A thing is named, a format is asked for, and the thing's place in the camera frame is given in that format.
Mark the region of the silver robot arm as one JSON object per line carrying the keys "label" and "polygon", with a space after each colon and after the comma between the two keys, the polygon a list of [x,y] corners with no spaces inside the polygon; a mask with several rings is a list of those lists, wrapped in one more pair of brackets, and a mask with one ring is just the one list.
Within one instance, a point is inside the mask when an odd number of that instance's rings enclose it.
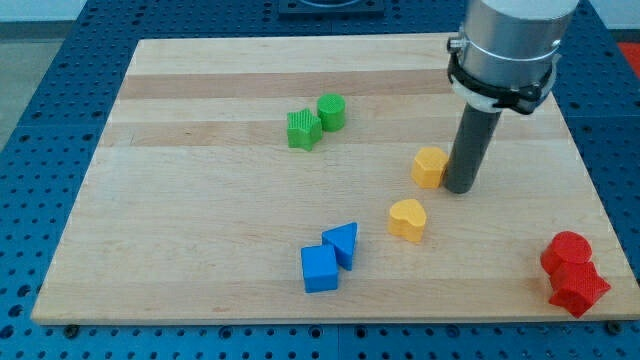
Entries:
{"label": "silver robot arm", "polygon": [[447,41],[447,76],[473,109],[528,115],[557,77],[558,50],[578,0],[470,0]]}

